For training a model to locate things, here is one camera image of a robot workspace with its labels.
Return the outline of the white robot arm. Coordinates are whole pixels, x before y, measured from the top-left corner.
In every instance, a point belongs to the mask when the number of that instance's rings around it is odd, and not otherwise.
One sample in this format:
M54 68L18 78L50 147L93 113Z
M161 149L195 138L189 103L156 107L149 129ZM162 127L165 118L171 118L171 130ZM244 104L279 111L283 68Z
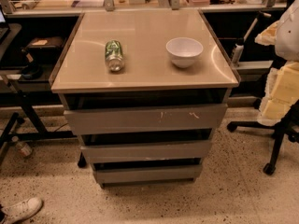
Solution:
M273 63L258 86L262 97L257 121L274 126L299 100L299 4L294 1L280 19L255 38L261 45L274 45L275 53L285 60Z

